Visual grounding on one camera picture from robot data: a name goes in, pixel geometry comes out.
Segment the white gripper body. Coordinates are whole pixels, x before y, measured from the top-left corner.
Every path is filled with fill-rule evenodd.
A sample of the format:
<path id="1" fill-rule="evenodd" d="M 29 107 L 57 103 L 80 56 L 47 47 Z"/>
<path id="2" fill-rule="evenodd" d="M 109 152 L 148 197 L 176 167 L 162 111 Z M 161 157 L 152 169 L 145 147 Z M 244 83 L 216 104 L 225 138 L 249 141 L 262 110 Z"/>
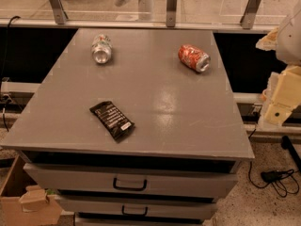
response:
<path id="1" fill-rule="evenodd" d="M 276 56 L 286 64 L 301 65 L 301 1 L 279 26 Z"/>

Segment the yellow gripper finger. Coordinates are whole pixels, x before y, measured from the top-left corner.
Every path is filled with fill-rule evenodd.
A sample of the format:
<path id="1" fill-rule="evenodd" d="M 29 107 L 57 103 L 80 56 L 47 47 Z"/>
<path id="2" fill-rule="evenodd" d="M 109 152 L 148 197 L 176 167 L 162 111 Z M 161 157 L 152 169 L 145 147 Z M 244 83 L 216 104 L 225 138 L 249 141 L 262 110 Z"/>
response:
<path id="1" fill-rule="evenodd" d="M 277 76 L 270 103 L 263 120 L 281 126 L 301 105 L 301 67 L 288 65 L 287 68 Z"/>
<path id="2" fill-rule="evenodd" d="M 277 48 L 278 28 L 274 28 L 256 43 L 256 48 L 263 51 L 271 51 Z"/>

